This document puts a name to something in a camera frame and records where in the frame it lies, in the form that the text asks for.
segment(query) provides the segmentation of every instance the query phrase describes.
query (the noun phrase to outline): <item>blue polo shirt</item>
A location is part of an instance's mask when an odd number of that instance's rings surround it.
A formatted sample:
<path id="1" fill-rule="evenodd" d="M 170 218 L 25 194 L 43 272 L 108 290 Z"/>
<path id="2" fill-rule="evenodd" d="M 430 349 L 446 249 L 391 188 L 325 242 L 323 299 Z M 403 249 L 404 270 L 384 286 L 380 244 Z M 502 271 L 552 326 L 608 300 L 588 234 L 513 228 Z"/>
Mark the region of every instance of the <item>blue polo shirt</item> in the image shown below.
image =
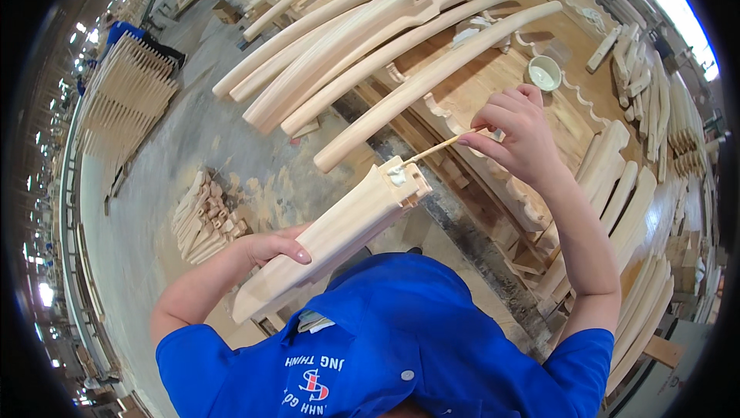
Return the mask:
<path id="1" fill-rule="evenodd" d="M 105 43 L 115 44 L 116 42 L 118 42 L 121 36 L 123 36 L 127 31 L 130 31 L 131 35 L 135 37 L 136 39 L 143 38 L 143 34 L 146 33 L 146 31 L 142 30 L 141 28 L 137 28 L 128 22 L 122 22 L 119 20 L 110 27 L 110 32 L 108 33 L 108 39 L 106 40 Z"/>
<path id="2" fill-rule="evenodd" d="M 596 416 L 614 336 L 563 340 L 544 365 L 522 354 L 445 265 L 375 255 L 306 304 L 336 324 L 233 351 L 207 325 L 157 346 L 162 383 L 190 416 L 378 416 L 405 398 L 430 415 Z"/>

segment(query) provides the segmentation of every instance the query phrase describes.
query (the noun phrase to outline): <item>wooden workbench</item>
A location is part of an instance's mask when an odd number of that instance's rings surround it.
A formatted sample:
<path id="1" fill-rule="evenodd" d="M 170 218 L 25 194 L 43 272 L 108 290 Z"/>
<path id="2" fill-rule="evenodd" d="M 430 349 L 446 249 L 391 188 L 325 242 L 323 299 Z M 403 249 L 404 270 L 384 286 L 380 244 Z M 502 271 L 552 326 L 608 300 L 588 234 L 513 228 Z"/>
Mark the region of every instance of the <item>wooden workbench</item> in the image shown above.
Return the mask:
<path id="1" fill-rule="evenodd" d="M 276 1 L 264 0 L 268 4 Z M 294 21 L 329 1 L 295 2 L 282 16 L 281 22 Z M 488 10 L 488 15 L 499 18 L 547 1 L 550 0 L 514 0 Z M 511 38 L 508 53 L 490 49 L 479 55 L 396 117 L 389 125 L 394 132 L 383 129 L 368 143 L 383 159 L 389 159 L 393 154 L 407 158 L 413 152 L 419 153 L 456 135 L 453 128 L 469 127 L 470 119 L 490 94 L 521 84 L 529 59 L 542 53 L 553 39 L 558 39 L 564 46 L 561 48 L 566 49 L 564 55 L 569 51 L 570 58 L 564 57 L 565 60 L 561 61 L 564 83 L 545 96 L 545 114 L 561 159 L 575 173 L 594 134 L 605 127 L 606 121 L 618 120 L 631 134 L 627 147 L 622 151 L 624 160 L 632 160 L 642 166 L 642 144 L 636 139 L 634 127 L 624 120 L 624 109 L 619 106 L 610 67 L 601 66 L 593 75 L 585 69 L 585 63 L 606 33 L 618 23 L 594 0 L 558 1 L 563 4 L 563 11 L 523 27 L 520 34 Z M 584 15 L 584 9 L 590 12 L 589 16 Z M 593 22 L 594 16 L 600 18 L 600 22 Z M 454 28 L 449 28 L 402 54 L 391 67 L 376 71 L 354 92 L 336 102 L 334 108 L 347 121 L 353 122 L 400 85 L 403 76 L 413 75 L 449 51 L 453 34 Z M 405 154 L 407 149 L 411 149 L 408 155 Z M 442 188 L 437 192 L 435 187 L 435 195 L 422 202 L 424 207 L 478 268 L 532 339 L 541 341 L 548 329 L 538 311 L 532 311 L 536 307 L 536 304 L 532 306 L 535 298 L 528 290 L 535 284 L 532 277 L 541 275 L 548 259 L 553 258 L 542 255 L 535 247 L 541 230 L 551 220 L 544 202 L 518 179 L 504 175 L 502 181 L 496 167 L 492 169 L 487 158 L 476 156 L 466 147 L 448 147 L 425 159 L 424 164 L 424 169 Z M 661 193 L 656 194 L 651 211 L 659 215 L 658 220 L 648 231 L 648 237 L 640 248 L 642 251 L 636 253 L 625 272 L 624 294 L 634 282 L 634 268 L 644 259 L 647 249 L 660 249 L 660 242 L 664 247 L 673 217 L 668 210 L 672 201 L 675 204 L 672 191 L 675 182 L 675 176 L 671 176 Z M 514 196 L 519 200 L 512 198 L 512 191 L 516 192 Z M 542 214 L 541 223 L 522 220 L 516 205 L 517 201 L 522 201 L 521 198 L 532 210 Z M 454 214 L 440 206 L 440 203 L 449 202 L 456 205 Z M 533 259 L 521 259 L 527 255 L 524 251 L 528 250 Z"/>

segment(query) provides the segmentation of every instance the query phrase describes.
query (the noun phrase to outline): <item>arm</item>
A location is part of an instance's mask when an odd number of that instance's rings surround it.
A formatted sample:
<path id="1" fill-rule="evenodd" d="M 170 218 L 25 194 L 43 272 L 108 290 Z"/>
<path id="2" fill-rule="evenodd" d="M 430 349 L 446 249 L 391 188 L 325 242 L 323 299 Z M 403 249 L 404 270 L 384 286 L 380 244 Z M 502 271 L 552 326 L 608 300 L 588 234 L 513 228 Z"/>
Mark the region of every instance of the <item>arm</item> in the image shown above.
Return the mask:
<path id="1" fill-rule="evenodd" d="M 112 45 L 112 43 L 105 44 L 105 49 L 103 49 L 103 53 L 101 53 L 98 57 L 98 63 L 103 62 L 103 59 L 105 59 L 105 56 L 108 55 L 108 52 L 110 51 Z"/>
<path id="2" fill-rule="evenodd" d="M 614 249 L 578 183 L 560 161 L 537 87 L 494 94 L 471 127 L 501 128 L 501 143 L 470 133 L 458 144 L 493 158 L 528 183 L 547 203 L 557 223 L 565 270 L 577 297 L 560 340 L 578 331 L 603 328 L 614 333 L 622 302 Z"/>
<path id="3" fill-rule="evenodd" d="M 301 264 L 310 263 L 309 253 L 295 241 L 308 226 L 237 238 L 205 263 L 178 278 L 164 290 L 152 311 L 150 330 L 154 345 L 177 329 L 203 323 L 218 301 L 255 265 L 265 265 L 280 254 Z"/>

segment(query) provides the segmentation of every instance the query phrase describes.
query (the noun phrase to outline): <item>wooden stick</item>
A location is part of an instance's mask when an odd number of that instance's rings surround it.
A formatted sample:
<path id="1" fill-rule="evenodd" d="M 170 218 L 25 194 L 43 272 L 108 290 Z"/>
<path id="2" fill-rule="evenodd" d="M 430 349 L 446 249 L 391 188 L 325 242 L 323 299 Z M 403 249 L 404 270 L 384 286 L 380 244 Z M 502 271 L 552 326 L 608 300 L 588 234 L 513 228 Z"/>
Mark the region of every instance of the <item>wooden stick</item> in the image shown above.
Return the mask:
<path id="1" fill-rule="evenodd" d="M 485 126 L 481 126 L 481 127 L 478 127 L 478 128 L 473 128 L 473 129 L 470 129 L 469 131 L 465 131 L 462 134 L 458 134 L 457 136 L 454 136 L 452 138 L 449 138 L 449 139 L 447 139 L 446 141 L 444 141 L 441 144 L 437 144 L 435 146 L 432 146 L 430 149 L 424 150 L 423 152 L 421 152 L 419 154 L 415 154 L 414 156 L 412 156 L 408 160 L 406 160 L 406 161 L 402 162 L 401 164 L 399 164 L 397 166 L 397 168 L 402 168 L 403 166 L 406 166 L 407 164 L 416 163 L 417 161 L 419 161 L 421 158 L 424 158 L 428 154 L 439 152 L 441 149 L 445 148 L 446 146 L 450 146 L 450 145 L 454 144 L 455 142 L 457 142 L 457 140 L 458 140 L 458 138 L 460 138 L 460 136 L 462 136 L 464 134 L 477 133 L 477 132 L 479 132 L 479 131 L 481 131 L 481 130 L 483 130 L 485 128 L 486 128 Z"/>

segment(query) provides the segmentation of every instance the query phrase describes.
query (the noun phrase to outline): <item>concrete floor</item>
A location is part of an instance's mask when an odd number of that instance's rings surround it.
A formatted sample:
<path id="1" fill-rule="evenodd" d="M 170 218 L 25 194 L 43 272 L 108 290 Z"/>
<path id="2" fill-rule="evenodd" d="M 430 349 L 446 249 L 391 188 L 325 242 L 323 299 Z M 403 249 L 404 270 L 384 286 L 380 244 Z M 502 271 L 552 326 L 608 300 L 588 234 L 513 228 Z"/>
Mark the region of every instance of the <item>concrete floor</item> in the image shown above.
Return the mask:
<path id="1" fill-rule="evenodd" d="M 199 0 L 161 35 L 162 43 L 189 54 L 176 78 L 181 90 L 142 145 L 118 197 L 110 201 L 109 216 L 103 213 L 102 163 L 91 157 L 82 161 L 81 219 L 105 328 L 120 360 L 124 387 L 135 389 L 154 416 L 177 416 L 159 379 L 148 325 L 159 294 L 192 267 L 180 259 L 170 224 L 198 168 L 217 169 L 230 201 L 252 230 L 264 232 L 317 218 L 376 162 L 363 145 L 328 175 L 315 169 L 313 155 L 346 127 L 333 112 L 320 118 L 321 130 L 290 144 L 279 130 L 264 136 L 248 126 L 241 118 L 246 104 L 217 101 L 212 86 L 261 40 L 239 51 L 235 44 L 241 31 L 212 15 L 216 2 Z M 424 210 L 411 211 L 368 247 L 378 253 L 420 245 L 426 255 L 457 272 L 478 307 L 527 349 L 526 333 Z M 321 284 L 311 289 L 321 291 Z M 224 338 L 239 328 L 226 303 L 211 313 L 208 323 Z"/>

